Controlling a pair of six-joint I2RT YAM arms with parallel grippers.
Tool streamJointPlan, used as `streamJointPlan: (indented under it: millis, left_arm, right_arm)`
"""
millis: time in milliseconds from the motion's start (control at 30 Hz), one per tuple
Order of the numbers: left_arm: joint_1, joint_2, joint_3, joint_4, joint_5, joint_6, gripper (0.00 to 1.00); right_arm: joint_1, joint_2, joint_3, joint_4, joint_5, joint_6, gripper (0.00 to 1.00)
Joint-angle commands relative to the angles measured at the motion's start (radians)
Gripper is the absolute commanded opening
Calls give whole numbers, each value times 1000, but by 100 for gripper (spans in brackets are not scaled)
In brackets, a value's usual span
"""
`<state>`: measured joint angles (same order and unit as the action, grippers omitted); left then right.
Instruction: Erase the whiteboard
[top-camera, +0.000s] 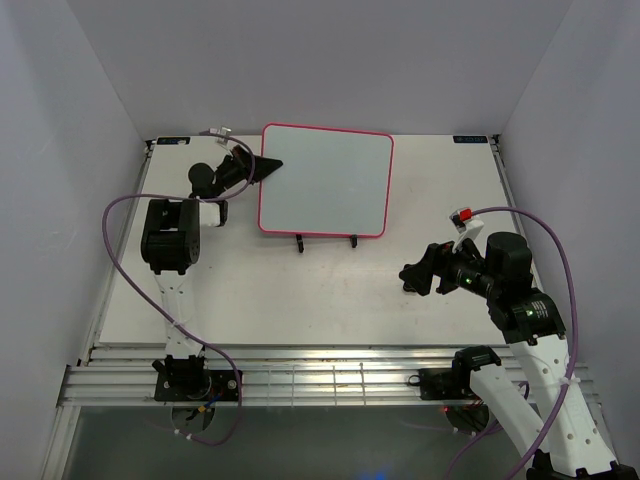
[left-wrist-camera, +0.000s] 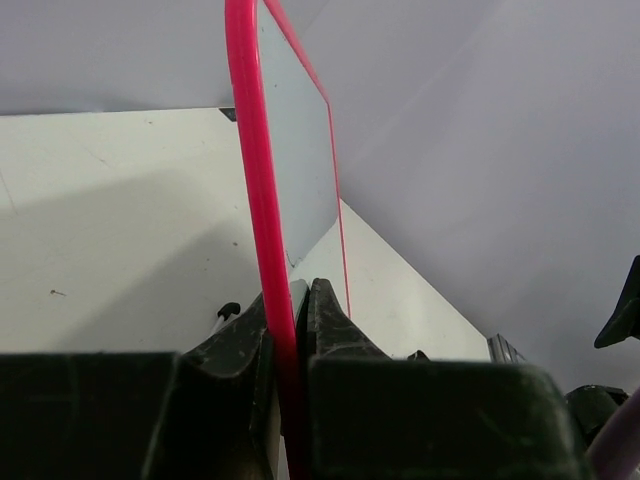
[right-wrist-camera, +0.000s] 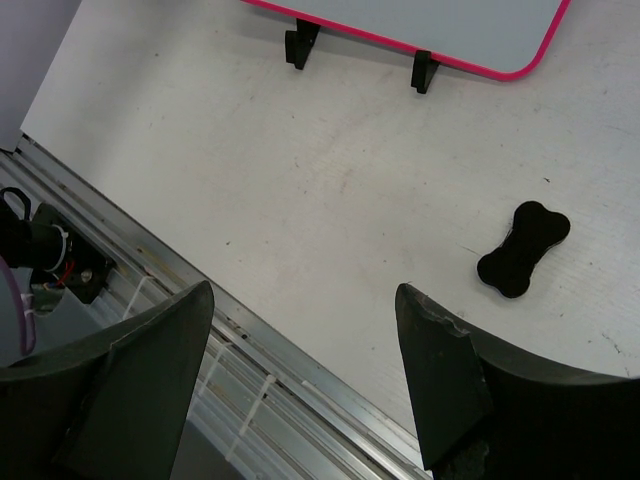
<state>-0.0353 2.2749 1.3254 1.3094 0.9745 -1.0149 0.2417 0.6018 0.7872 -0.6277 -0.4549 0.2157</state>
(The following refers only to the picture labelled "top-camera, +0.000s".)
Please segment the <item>pink framed whiteboard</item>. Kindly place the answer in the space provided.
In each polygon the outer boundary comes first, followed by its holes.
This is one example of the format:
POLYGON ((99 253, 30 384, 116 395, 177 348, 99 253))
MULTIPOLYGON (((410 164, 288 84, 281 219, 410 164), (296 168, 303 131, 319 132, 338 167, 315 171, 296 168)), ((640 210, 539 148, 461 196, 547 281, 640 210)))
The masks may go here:
POLYGON ((394 147, 385 133, 267 124, 261 153, 283 166, 261 182, 258 227, 269 234, 382 236, 394 147))

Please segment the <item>black whiteboard eraser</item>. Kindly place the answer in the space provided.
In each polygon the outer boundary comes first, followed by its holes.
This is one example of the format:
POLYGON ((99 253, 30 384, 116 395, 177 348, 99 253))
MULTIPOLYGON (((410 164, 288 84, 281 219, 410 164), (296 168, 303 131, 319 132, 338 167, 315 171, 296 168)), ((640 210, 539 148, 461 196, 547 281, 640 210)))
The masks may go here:
POLYGON ((402 289, 406 293, 416 293, 417 292, 417 290, 415 289, 415 287, 413 285, 413 279, 412 278, 403 279, 402 289))

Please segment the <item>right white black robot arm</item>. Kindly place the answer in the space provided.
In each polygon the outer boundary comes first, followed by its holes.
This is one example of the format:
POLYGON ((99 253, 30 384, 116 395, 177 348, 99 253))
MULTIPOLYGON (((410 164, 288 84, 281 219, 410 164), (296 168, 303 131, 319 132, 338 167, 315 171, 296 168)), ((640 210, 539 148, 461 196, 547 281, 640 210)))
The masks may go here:
POLYGON ((595 424, 574 375, 566 328, 554 301, 534 287, 531 264, 522 236, 498 232, 484 254, 470 239, 433 243, 399 277, 405 290, 421 296, 463 289, 485 299, 533 398, 520 394, 488 346, 458 351, 451 382, 458 394, 488 406, 521 456, 516 472, 529 479, 635 479, 636 470, 619 462, 595 424))

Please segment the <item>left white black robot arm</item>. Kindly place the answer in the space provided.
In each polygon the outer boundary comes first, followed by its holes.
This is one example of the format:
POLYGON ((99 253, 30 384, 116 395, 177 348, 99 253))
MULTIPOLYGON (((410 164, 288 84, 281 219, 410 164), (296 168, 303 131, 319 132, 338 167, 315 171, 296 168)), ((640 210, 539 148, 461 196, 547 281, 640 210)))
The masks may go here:
POLYGON ((191 194, 186 200, 148 203, 141 257, 154 274, 163 310, 172 317, 165 327, 165 358, 153 362, 159 375, 157 400, 237 398, 236 389, 224 391, 228 381, 223 375, 205 368, 204 346, 194 339, 197 315, 188 270, 199 260, 201 229, 221 227, 227 221, 228 202, 220 198, 222 194, 243 181, 261 182, 282 166, 279 159, 254 156, 237 145, 216 168, 204 162, 190 167, 191 194))

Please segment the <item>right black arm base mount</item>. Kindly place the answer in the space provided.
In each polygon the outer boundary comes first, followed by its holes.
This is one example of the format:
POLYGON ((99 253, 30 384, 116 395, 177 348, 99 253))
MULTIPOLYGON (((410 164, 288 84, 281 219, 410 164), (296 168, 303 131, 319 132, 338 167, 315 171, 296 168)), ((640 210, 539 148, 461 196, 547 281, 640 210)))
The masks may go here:
POLYGON ((421 400, 472 400, 474 393, 449 369, 423 368, 411 374, 407 385, 419 390, 421 400))

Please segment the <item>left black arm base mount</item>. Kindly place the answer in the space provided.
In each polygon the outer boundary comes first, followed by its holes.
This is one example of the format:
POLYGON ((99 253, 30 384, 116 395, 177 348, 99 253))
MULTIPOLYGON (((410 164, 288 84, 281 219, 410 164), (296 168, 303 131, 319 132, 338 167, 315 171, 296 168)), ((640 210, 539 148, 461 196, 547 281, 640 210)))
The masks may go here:
POLYGON ((217 398, 221 402, 237 402, 239 381, 228 370, 197 371, 194 375, 159 373, 153 399, 157 402, 201 402, 217 398))

